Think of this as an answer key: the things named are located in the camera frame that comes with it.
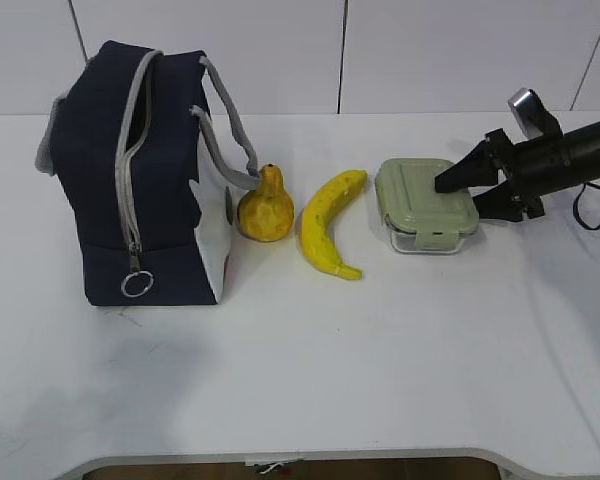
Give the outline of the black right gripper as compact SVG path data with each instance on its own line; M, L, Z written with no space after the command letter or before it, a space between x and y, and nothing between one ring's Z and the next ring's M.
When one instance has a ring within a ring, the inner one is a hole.
M461 161L436 176L435 191L494 187L501 170L505 182L472 198L480 219L517 223L544 216L541 197L549 192L549 174L561 162L563 138L563 133L544 134L514 144L502 129L489 132Z

